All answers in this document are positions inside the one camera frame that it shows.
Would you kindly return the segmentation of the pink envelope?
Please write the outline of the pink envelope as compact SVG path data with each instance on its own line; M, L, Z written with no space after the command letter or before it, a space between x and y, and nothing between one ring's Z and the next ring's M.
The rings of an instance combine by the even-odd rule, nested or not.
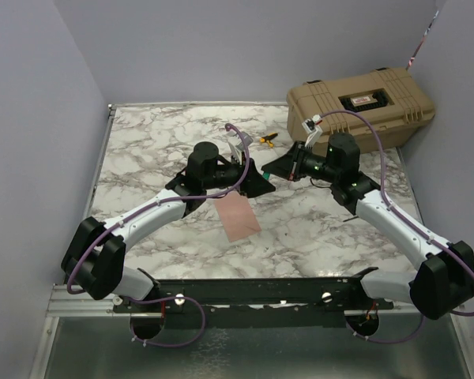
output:
M250 237L261 231L261 226L249 200L231 192L214 202L229 242Z

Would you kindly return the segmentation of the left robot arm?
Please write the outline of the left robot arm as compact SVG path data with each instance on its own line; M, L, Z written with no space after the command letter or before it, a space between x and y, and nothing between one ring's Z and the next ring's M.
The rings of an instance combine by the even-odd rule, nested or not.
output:
M131 298L141 311L158 304L157 282L145 271L125 266L126 253L161 227L196 211L207 199L232 191L247 198L275 190L258 172L249 156L227 161L218 147L200 142L187 165L154 198L121 216L100 222L90 216L78 226L61 268L68 277L67 291L87 293L95 300L108 295Z

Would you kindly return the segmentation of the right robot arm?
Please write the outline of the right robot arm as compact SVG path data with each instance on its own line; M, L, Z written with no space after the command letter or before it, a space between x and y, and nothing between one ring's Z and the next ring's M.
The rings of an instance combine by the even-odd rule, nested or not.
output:
M360 149L349 133L329 137L325 156L295 142L262 170L288 181L309 177L330 184L335 201L383 233L416 272L373 269L347 289L348 302L364 309L376 298L413 304L437 320L474 297L474 253L465 242L452 243L406 215L382 187L359 169Z

